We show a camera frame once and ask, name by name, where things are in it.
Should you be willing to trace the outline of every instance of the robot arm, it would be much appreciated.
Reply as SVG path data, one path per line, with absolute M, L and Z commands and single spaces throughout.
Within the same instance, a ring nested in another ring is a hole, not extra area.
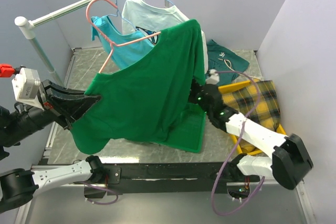
M 292 134 L 286 136 L 273 132 L 247 119 L 243 114 L 226 106 L 216 85 L 199 85 L 192 82 L 189 101 L 198 103 L 207 112 L 210 122 L 217 128 L 236 136 L 245 123 L 243 139 L 262 150 L 267 157 L 239 154 L 231 164 L 231 172 L 274 178 L 286 189 L 293 190 L 313 168 L 312 160 L 302 139 Z
M 0 65 L 0 77 L 12 80 L 15 111 L 0 106 L 0 160 L 9 153 L 4 147 L 19 145 L 27 136 L 52 122 L 63 129 L 81 118 L 100 99 L 100 95 L 84 95 L 84 91 L 66 89 L 49 80 L 40 81 L 36 70 Z
M 0 175 L 3 194 L 0 214 L 28 203 L 33 197 L 52 188 L 78 181 L 97 183 L 104 175 L 103 164 L 97 156 L 89 156 L 76 164 L 50 170 L 11 170 Z

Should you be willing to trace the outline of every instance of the red connector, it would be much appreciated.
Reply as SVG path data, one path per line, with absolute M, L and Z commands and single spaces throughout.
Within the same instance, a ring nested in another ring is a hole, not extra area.
M 0 78 L 11 77 L 15 73 L 15 69 L 9 64 L 0 64 Z

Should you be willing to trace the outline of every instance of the metal clothes rail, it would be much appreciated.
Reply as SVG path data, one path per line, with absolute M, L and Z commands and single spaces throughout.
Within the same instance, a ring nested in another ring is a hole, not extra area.
M 47 67 L 49 73 L 53 76 L 55 82 L 59 85 L 63 85 L 64 82 L 60 78 L 58 72 L 56 69 L 53 67 L 53 64 L 50 62 L 48 56 L 44 52 L 43 48 L 41 47 L 40 43 L 38 42 L 36 35 L 34 33 L 35 27 L 42 25 L 46 22 L 49 22 L 51 20 L 54 20 L 56 18 L 59 18 L 61 16 L 64 16 L 68 13 L 71 13 L 79 8 L 82 8 L 90 3 L 91 0 L 80 0 L 76 3 L 73 3 L 71 5 L 68 5 L 64 8 L 61 8 L 59 10 L 56 10 L 52 13 L 49 13 L 45 16 L 42 16 L 40 18 L 37 18 L 33 21 L 27 20 L 25 17 L 16 17 L 15 18 L 15 25 L 17 25 L 26 39 L 29 40 L 31 43 L 32 47 L 35 49 L 36 53 L 39 55 L 40 59 L 42 62 L 45 64 Z M 165 0 L 164 3 L 165 7 L 169 7 L 169 2 Z

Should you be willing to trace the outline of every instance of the white t-shirt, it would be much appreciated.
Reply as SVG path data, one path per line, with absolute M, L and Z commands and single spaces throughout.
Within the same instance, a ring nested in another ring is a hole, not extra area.
M 189 20 L 189 18 L 175 5 L 169 8 L 157 8 L 146 4 L 143 0 L 126 0 L 122 10 L 122 16 L 129 20 L 134 26 L 149 31 L 160 31 Z M 128 22 L 122 20 L 122 33 L 130 34 L 133 32 L 135 32 L 134 28 Z M 202 41 L 204 51 L 204 72 L 206 73 L 208 70 L 208 53 L 203 31 Z

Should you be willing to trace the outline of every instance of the green tray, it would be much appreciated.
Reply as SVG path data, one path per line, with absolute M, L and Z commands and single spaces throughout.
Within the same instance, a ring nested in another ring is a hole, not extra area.
M 205 112 L 198 104 L 188 103 L 180 123 L 170 131 L 167 140 L 153 143 L 198 153 L 202 149 L 204 127 Z

